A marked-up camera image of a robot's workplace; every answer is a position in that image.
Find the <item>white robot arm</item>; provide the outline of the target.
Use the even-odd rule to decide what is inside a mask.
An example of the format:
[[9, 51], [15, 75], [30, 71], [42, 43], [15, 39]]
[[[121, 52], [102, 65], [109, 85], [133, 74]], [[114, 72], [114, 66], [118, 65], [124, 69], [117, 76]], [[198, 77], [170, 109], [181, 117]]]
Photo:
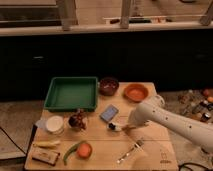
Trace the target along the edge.
[[156, 122], [213, 153], [213, 125], [196, 121], [164, 109], [165, 101], [154, 95], [140, 102], [130, 113], [128, 123], [143, 126], [148, 120]]

